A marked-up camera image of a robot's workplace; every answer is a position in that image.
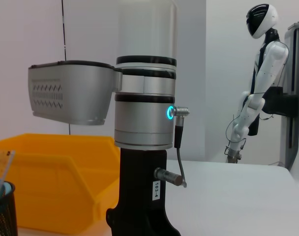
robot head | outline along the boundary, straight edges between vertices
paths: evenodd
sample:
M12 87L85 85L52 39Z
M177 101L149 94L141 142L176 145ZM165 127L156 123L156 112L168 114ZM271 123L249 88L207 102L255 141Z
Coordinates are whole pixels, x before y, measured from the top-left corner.
M253 7L247 14L248 30L253 38L260 38L276 25L278 14L274 6L260 4Z

metal connector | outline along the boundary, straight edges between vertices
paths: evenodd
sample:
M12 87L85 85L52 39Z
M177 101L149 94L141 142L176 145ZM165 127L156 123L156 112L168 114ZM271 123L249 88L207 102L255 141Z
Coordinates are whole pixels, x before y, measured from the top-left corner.
M189 108L187 107L176 107L172 110L172 114L175 117L186 117L190 114Z
M154 177L156 179L172 183L175 186L181 186L183 184L183 178L180 175L174 174L162 168L156 168L154 171Z
M188 116L190 111L187 107L174 107L172 114L176 117L176 126L183 127L184 117Z

white table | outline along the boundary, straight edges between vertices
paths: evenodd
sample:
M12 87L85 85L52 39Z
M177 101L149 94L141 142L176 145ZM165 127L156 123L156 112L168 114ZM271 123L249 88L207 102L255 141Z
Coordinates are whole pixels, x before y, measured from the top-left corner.
M299 236L299 187L286 169L188 161L183 166L188 188L168 184L166 193L168 217L182 236ZM167 169L179 173L177 161L168 161ZM111 231L103 221L82 235Z

white humanoid robot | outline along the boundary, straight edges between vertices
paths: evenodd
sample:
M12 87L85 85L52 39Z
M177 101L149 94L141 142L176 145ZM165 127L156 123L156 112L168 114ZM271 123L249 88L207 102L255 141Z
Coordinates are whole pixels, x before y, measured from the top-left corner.
M278 14L272 5L261 4L250 9L247 14L247 26L255 39L266 36L256 55L251 91L242 93L236 118L232 121L228 151L229 163L237 163L241 159L246 136L254 136L258 132L259 114L265 105L263 98L271 88L278 88L282 83L281 74L287 61L288 47L280 42L277 30L272 27L278 21Z

black ring band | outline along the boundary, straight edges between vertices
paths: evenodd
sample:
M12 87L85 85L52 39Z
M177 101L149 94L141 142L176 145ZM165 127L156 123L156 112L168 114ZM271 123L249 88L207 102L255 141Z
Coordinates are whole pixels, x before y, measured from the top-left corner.
M32 65L29 69L36 69L36 68L44 68L44 67L51 67L51 66L58 66L58 65L89 65L89 66L97 66L97 67L104 67L114 70L115 68L111 65L95 62L95 61L87 61L87 60L62 60L54 63L47 63L41 65Z
M117 58L117 64L142 62L142 63L155 63L177 66L177 60L166 57L153 57L153 56L124 56Z
M116 102L175 103L175 97L116 94Z
M167 79L176 79L176 73L165 70L144 70L144 69L123 69L123 75L136 75L145 77L159 77Z

